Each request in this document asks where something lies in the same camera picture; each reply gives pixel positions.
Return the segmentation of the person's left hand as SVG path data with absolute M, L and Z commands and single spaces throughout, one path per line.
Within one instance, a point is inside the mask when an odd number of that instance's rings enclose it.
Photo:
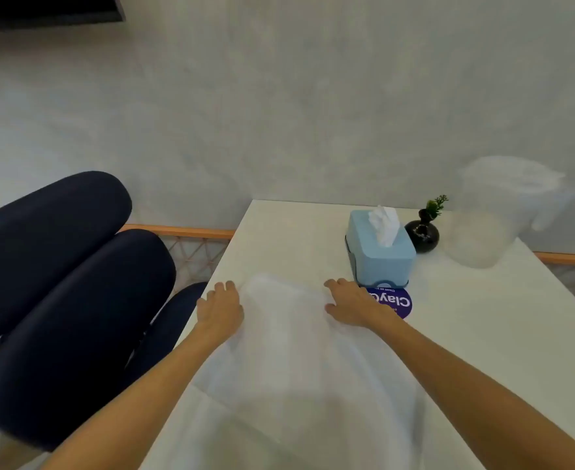
M 231 338 L 244 320 L 244 308 L 238 301 L 197 301 L 195 331 L 204 339 L 222 344 Z

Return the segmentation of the person's right hand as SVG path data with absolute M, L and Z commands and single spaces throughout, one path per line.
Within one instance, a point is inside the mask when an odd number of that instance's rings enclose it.
M 390 318 L 387 308 L 354 281 L 345 278 L 328 279 L 324 286 L 332 296 L 332 304 L 343 309 L 343 318 L 336 319 L 338 322 L 374 332 Z

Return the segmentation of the white translucent cloth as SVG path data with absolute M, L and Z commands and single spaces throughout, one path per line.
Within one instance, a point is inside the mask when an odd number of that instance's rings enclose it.
M 424 389 L 324 291 L 272 276 L 194 376 L 141 470 L 476 470 Z

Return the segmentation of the person's left forearm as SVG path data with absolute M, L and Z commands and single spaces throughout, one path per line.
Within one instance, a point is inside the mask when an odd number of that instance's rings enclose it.
M 54 450 L 40 470 L 138 470 L 192 378 L 235 332 L 196 325 Z

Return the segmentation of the person's right forearm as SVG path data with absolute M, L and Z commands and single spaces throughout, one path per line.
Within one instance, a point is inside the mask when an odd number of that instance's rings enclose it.
M 486 470 L 575 470 L 575 440 L 494 379 L 392 313 L 367 327 L 401 359 Z

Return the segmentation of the purple round coaster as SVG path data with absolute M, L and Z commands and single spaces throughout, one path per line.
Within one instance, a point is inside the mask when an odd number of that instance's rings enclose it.
M 413 309 L 413 302 L 404 288 L 368 287 L 366 291 L 381 305 L 394 310 L 401 318 L 409 316 Z

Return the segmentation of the light blue tissue box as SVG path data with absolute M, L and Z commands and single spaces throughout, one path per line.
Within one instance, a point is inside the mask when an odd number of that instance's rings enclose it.
M 401 227 L 389 247 L 379 245 L 369 211 L 349 215 L 345 244 L 355 282 L 367 288 L 404 289 L 416 258 L 416 250 Z

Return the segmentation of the white tissue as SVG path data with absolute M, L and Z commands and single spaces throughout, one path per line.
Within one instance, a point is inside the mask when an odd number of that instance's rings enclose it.
M 379 205 L 368 213 L 368 220 L 378 246 L 392 247 L 401 226 L 396 209 Z

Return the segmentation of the black round vase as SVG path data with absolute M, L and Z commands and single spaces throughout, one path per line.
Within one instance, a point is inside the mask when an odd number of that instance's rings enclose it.
M 405 225 L 405 231 L 417 254 L 432 252 L 440 241 L 440 232 L 432 224 L 434 220 L 427 209 L 418 211 L 419 219 Z

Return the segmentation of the green plant sprig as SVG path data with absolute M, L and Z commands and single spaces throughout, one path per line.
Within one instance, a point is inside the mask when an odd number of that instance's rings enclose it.
M 448 197 L 446 195 L 440 195 L 426 203 L 424 209 L 430 218 L 430 221 L 434 221 L 440 215 L 447 201 Z

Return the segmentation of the dark blue padded chair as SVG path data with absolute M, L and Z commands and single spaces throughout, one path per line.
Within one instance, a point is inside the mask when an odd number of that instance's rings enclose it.
M 0 208 L 0 432 L 51 452 L 175 346 L 207 282 L 176 267 L 110 173 Z

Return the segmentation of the translucent plastic jug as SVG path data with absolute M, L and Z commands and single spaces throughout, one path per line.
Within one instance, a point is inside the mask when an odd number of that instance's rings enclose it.
M 521 233 L 549 227 L 574 197 L 565 173 L 525 158 L 480 157 L 459 173 L 445 251 L 463 266 L 491 268 Z

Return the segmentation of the dark wall-mounted screen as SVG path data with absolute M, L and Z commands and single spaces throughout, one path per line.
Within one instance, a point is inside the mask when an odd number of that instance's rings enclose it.
M 0 30 L 121 23 L 119 0 L 0 0 Z

